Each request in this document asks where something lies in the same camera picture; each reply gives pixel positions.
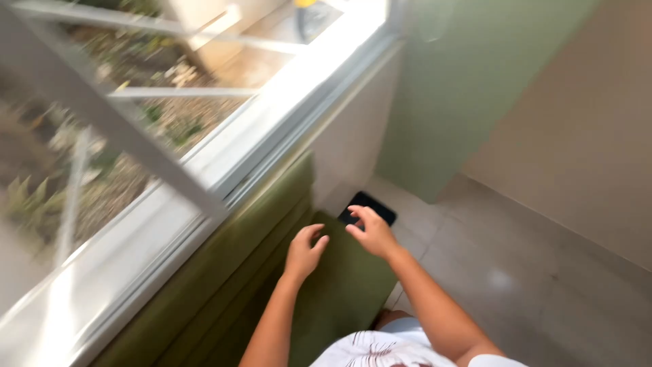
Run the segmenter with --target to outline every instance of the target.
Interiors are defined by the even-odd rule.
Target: hand
[[[352,217],[358,217],[360,220],[355,225],[347,225],[346,231],[358,240],[365,250],[388,261],[390,255],[401,248],[387,222],[373,209],[359,205],[351,205],[348,209]],[[364,225],[364,232],[358,228],[361,225]]]
[[[319,236],[319,230],[324,228],[323,224],[313,224],[303,227],[289,245],[288,258],[284,274],[301,283],[312,273],[321,254],[326,249],[329,237],[322,236],[317,244],[310,248],[310,241]]]

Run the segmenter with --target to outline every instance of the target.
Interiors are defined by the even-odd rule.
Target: green sofa
[[[301,287],[290,366],[370,326],[396,278],[344,225],[311,205],[312,155],[286,164],[152,297],[93,366],[236,366],[283,271],[288,245],[311,223],[331,237]]]

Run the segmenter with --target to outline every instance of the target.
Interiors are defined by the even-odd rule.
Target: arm
[[[355,225],[346,230],[362,246],[385,259],[398,277],[433,349],[460,367],[480,354],[504,355],[471,317],[402,248],[387,223],[369,207],[350,206],[365,231]]]
[[[319,236],[322,228],[323,224],[304,227],[289,245],[285,271],[258,321],[239,367],[288,365],[289,336],[297,293],[303,281],[317,267],[329,240],[328,236],[323,236],[310,248],[311,239]]]

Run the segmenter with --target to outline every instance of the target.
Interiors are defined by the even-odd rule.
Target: window sill
[[[184,165],[231,209],[241,204],[390,45],[383,19],[368,10],[344,14],[186,154]],[[162,183],[151,187],[0,319],[2,364],[87,365],[224,219],[203,217]]]

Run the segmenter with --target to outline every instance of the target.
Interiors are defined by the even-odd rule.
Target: person's right hand
[[[347,225],[346,231],[358,240],[365,250],[389,260],[390,255],[401,248],[387,222],[373,209],[359,205],[351,205],[348,209],[352,217],[358,217],[360,220],[356,225]],[[358,225],[364,225],[364,232]]]

